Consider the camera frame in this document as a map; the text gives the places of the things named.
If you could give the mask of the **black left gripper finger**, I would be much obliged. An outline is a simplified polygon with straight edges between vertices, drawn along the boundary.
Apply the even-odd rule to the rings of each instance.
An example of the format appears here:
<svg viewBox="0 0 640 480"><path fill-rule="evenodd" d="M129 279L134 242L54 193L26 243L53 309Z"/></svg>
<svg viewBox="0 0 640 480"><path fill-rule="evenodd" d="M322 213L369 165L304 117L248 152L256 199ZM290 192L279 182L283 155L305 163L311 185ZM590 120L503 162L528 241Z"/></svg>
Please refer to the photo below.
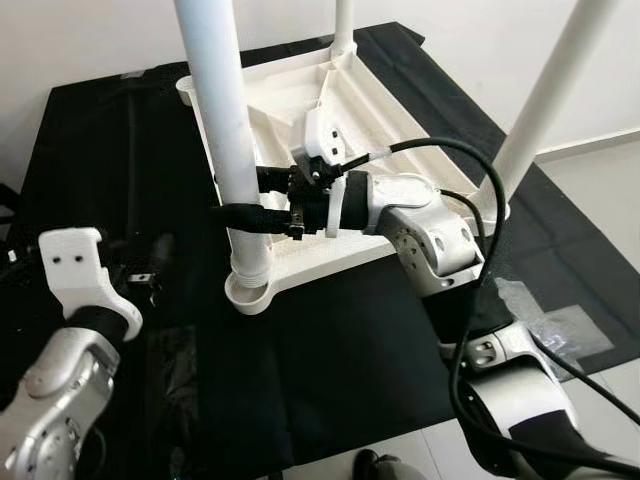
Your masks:
<svg viewBox="0 0 640 480"><path fill-rule="evenodd" d="M152 279L165 279L172 275L177 257L177 238L173 233L161 233L148 251L148 273Z"/></svg>

